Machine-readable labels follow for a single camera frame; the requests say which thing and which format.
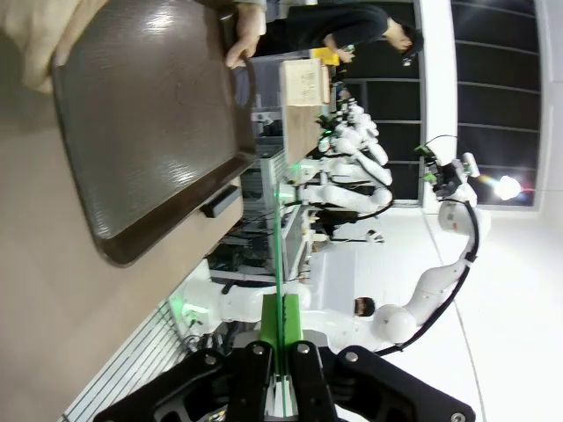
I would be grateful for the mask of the person's right hand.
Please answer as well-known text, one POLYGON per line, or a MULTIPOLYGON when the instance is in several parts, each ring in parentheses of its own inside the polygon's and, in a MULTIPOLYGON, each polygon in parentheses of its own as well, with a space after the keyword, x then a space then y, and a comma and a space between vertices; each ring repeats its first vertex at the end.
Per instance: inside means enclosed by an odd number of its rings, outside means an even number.
POLYGON ((52 67, 62 66, 68 60, 75 43, 72 40, 60 40, 57 44, 44 40, 27 43, 23 49, 23 84, 34 91, 51 94, 52 67))

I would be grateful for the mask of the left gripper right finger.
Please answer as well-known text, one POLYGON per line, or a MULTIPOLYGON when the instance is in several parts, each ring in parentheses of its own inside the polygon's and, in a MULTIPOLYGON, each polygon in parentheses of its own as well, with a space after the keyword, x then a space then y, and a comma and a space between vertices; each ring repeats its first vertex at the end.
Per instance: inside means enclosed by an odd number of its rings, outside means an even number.
POLYGON ((297 295, 284 296, 284 369, 299 421, 338 421, 338 406, 368 421, 476 419, 469 404, 361 346, 333 353, 306 340, 297 295))

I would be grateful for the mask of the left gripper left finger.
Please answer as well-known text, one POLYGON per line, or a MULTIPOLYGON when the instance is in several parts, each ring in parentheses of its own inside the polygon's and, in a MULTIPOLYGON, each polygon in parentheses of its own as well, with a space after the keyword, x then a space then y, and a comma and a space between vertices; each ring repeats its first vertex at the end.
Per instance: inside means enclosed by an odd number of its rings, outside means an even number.
POLYGON ((262 421, 278 366, 279 296, 266 295, 258 338, 226 355, 195 352, 99 412, 96 421, 198 421, 221 408, 227 421, 262 421))

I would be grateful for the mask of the person's left hand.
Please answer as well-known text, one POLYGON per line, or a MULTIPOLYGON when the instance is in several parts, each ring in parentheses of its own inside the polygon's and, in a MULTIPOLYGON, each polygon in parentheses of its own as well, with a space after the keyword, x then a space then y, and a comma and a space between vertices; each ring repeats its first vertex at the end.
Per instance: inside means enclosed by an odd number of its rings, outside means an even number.
POLYGON ((240 66, 245 59, 254 56, 260 37, 267 31, 267 7, 258 3, 238 3, 237 40, 225 57, 225 64, 230 69, 240 66))

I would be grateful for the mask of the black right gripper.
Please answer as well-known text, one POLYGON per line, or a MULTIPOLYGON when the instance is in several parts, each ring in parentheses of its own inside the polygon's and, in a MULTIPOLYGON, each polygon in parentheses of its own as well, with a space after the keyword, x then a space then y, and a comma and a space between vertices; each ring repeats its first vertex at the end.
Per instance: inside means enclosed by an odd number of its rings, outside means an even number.
POLYGON ((438 199, 452 196, 463 183, 464 166, 460 160, 452 160, 442 164, 436 153, 428 145, 419 145, 414 149, 416 156, 425 164, 432 164, 433 171, 424 174, 423 179, 433 187, 438 199))

